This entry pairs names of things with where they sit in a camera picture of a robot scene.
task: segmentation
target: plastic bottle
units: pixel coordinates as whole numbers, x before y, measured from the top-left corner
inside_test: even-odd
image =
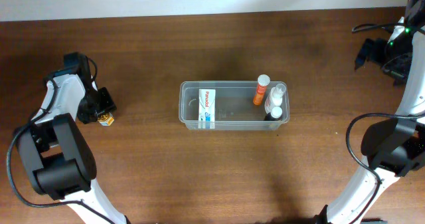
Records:
[[[283,84],[278,84],[276,87],[272,88],[264,103],[264,109],[267,114],[270,113],[274,107],[280,107],[280,105],[282,105],[285,92],[286,87]]]
[[[279,121],[282,119],[283,110],[280,107],[274,107],[271,112],[269,112],[264,121]]]
[[[257,91],[255,93],[255,97],[253,100],[253,103],[255,105],[261,105],[262,101],[263,101],[263,97],[264,97],[264,93],[267,90],[267,85],[270,83],[270,77],[265,75],[265,74],[261,74],[258,77],[258,84],[257,84]]]

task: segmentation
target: wooden table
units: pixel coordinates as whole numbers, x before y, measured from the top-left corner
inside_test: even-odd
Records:
[[[110,127],[78,127],[96,158],[98,181],[132,223],[254,223],[312,217],[357,169],[345,147],[348,123],[393,113],[404,88],[378,66],[354,72],[365,38],[360,23],[396,21],[402,8],[0,23],[0,150],[45,95],[42,78],[80,51],[99,66],[118,110]],[[256,80],[288,85],[290,121],[275,132],[194,132],[178,118],[185,80]],[[369,125],[353,130],[359,154]],[[17,152],[13,173],[30,187]],[[13,195],[0,162],[4,223],[81,223],[67,207],[34,209]],[[367,213],[390,223],[423,223],[425,171],[394,184]]]

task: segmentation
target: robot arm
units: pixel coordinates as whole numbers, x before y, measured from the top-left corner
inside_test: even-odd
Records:
[[[415,14],[421,15],[423,11],[418,7],[423,7],[424,3],[423,0],[417,1],[415,4],[409,0],[408,11],[409,8],[415,7]],[[409,18],[417,22],[418,19],[415,19],[417,17]],[[399,40],[405,43],[406,37]],[[425,112],[425,36],[416,32],[411,42],[410,74],[408,73],[406,89],[396,111],[397,115],[403,116],[417,116]],[[392,40],[388,43],[391,43],[390,49],[397,51],[393,47]],[[394,63],[393,57],[382,66],[384,72],[391,63]],[[382,183],[377,194],[373,197],[377,188],[376,177],[366,169],[359,167],[343,193],[329,207],[325,206],[321,215],[317,216],[319,221],[316,223],[359,224],[373,203],[390,185],[405,176],[410,170],[418,170],[424,166],[425,150],[421,148],[423,141],[420,140],[420,137],[425,135],[423,124],[425,124],[425,118],[418,118],[415,121],[393,118],[372,125],[363,138],[361,149],[364,155],[362,162],[373,168],[381,178]],[[370,205],[361,213],[369,200],[371,200]]]
[[[65,56],[65,64],[65,70],[50,75],[47,94],[33,119],[42,115],[52,100],[51,108],[17,144],[31,185],[38,194],[48,194],[54,200],[82,201],[112,223],[129,223],[100,189],[94,156],[75,124],[76,117],[89,123],[103,114],[111,115],[115,104],[105,88],[97,89],[87,57],[70,54]],[[62,153],[41,155],[55,146],[60,146]],[[110,223],[82,205],[68,206],[86,223]]]

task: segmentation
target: orange bottle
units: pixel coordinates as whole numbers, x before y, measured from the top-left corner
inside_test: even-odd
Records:
[[[261,74],[258,77],[258,84],[257,84],[257,92],[255,93],[255,97],[254,97],[254,104],[255,105],[261,105],[262,101],[263,101],[263,97],[264,97],[264,93],[267,90],[267,85],[270,83],[270,77],[265,75],[265,74]]]

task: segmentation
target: clear plastic container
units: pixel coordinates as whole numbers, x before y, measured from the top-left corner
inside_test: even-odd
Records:
[[[264,97],[280,81],[271,81]],[[199,89],[215,89],[214,129],[199,128]],[[290,119],[288,88],[283,97],[282,120],[263,121],[267,115],[264,101],[254,105],[257,81],[186,81],[180,85],[179,117],[190,130],[276,130]]]

